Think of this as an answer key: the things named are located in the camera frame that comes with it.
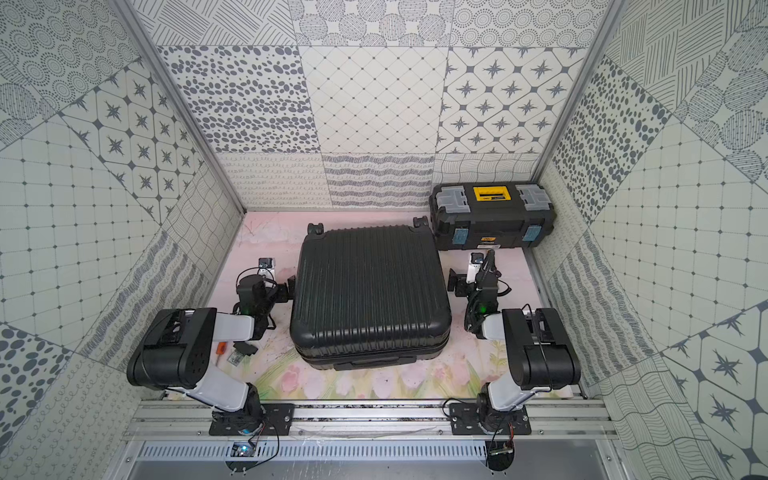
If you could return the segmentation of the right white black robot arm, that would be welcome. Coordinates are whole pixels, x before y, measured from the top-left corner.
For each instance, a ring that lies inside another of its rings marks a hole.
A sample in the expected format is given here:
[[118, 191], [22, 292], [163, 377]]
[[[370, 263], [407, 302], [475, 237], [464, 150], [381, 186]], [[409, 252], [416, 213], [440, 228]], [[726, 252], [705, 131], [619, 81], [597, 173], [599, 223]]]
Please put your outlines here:
[[484, 384], [472, 403], [447, 400], [443, 412], [455, 435], [531, 433], [525, 403], [540, 393], [577, 384], [581, 363], [554, 308], [498, 309], [499, 277], [449, 271], [447, 290], [468, 300], [467, 331], [480, 340], [502, 341], [508, 370]]

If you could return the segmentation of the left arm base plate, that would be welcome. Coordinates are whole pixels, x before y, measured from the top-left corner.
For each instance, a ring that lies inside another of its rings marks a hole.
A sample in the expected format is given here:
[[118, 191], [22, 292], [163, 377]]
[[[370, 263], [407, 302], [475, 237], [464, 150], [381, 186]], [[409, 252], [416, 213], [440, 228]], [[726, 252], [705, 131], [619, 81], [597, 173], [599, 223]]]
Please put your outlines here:
[[214, 410], [210, 436], [286, 436], [290, 432], [296, 405], [292, 403], [262, 404], [255, 413]]

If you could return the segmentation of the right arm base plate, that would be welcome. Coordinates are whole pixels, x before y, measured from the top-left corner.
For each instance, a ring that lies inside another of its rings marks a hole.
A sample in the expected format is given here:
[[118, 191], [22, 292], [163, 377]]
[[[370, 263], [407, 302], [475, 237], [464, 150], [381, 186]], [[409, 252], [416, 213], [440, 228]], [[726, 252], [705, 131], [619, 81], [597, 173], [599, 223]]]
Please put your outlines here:
[[499, 412], [477, 404], [451, 402], [444, 408], [453, 435], [530, 435], [532, 428], [525, 408]]

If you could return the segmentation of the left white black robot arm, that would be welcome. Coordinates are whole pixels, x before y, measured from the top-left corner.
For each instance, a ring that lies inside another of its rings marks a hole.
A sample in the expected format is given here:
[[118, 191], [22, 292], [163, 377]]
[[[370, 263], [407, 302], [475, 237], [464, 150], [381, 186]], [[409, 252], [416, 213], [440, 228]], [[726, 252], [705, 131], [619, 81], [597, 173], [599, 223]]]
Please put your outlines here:
[[126, 367], [133, 386], [181, 393], [211, 408], [211, 436], [285, 436], [295, 406], [264, 404], [256, 386], [237, 380], [212, 360], [221, 343], [244, 356], [274, 326], [274, 305], [294, 298], [296, 278], [278, 283], [269, 270], [256, 268], [238, 280], [239, 301], [231, 313], [215, 307], [159, 311], [150, 322]]

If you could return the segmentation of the black ribbed hard-shell suitcase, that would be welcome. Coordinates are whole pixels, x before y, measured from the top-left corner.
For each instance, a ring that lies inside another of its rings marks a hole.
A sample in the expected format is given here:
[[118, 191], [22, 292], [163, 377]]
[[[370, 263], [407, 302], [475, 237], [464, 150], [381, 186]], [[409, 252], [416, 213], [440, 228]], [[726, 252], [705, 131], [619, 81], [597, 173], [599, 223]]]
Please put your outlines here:
[[451, 323], [426, 217], [410, 225], [308, 225], [289, 331], [310, 366], [343, 371], [433, 359], [448, 344]]

